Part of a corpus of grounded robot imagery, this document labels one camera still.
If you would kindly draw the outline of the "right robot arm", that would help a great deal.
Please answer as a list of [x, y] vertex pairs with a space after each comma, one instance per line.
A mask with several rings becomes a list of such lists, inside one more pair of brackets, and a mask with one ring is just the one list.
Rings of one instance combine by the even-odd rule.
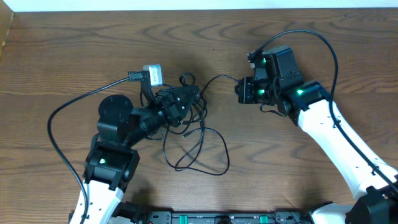
[[318, 81], [304, 81], [292, 49], [255, 50], [248, 60], [254, 75], [236, 85], [239, 103], [277, 106], [276, 114], [323, 149], [353, 194], [354, 205], [321, 203], [302, 222], [397, 223], [397, 170], [361, 139]]

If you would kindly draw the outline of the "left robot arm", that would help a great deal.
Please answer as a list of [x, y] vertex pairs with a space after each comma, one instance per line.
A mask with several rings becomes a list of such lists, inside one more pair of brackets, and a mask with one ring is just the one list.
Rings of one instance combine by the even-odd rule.
[[111, 95], [99, 106], [98, 134], [85, 161], [84, 191], [79, 197], [71, 223], [107, 223], [131, 181], [139, 155], [133, 145], [163, 126], [179, 126], [198, 99], [196, 85], [161, 89], [149, 86], [141, 92], [147, 100], [135, 107], [124, 95]]

